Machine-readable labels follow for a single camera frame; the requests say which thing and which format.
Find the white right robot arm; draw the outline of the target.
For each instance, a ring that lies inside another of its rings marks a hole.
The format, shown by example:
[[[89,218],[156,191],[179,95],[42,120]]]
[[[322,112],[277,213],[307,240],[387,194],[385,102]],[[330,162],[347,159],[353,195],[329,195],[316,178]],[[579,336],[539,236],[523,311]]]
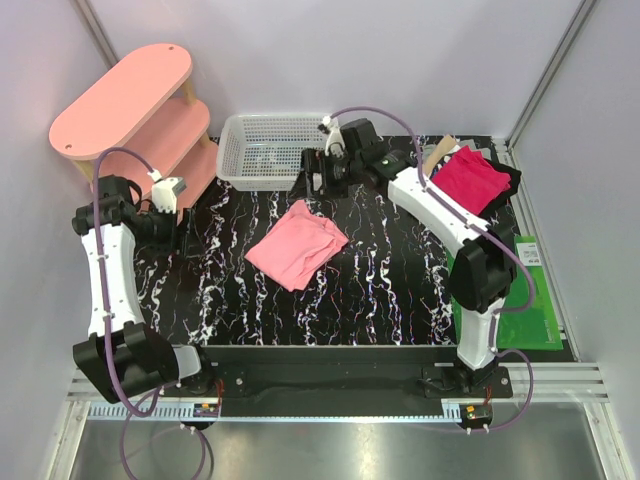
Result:
[[[321,149],[301,154],[300,181],[311,197],[344,198],[353,185],[366,185],[415,217],[453,256],[448,291],[461,309],[456,359],[440,378],[424,385],[441,393],[476,396],[498,366],[497,330],[516,277],[508,229],[492,228],[424,176],[420,156],[392,150],[366,118],[339,125],[326,116]]]

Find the light pink t-shirt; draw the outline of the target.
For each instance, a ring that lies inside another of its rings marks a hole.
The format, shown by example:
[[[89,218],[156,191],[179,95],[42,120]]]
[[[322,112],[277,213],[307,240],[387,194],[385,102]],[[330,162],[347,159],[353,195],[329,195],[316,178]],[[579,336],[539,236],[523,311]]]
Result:
[[[245,255],[254,267],[289,292],[304,290],[316,271],[348,243],[329,218],[296,201]]]

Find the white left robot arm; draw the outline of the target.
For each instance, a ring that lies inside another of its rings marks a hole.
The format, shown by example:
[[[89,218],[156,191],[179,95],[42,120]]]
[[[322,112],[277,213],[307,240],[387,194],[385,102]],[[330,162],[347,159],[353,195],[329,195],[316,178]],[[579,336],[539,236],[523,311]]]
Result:
[[[148,209],[134,195],[140,187],[109,175],[98,182],[99,200],[77,209],[72,220],[87,255],[92,313],[86,341],[73,347],[77,367],[104,399],[117,403],[170,383],[196,396],[215,386],[216,372],[198,346],[173,345],[149,327],[138,300],[134,250],[160,256],[188,255],[200,244],[194,212],[177,206],[181,177],[152,187]]]

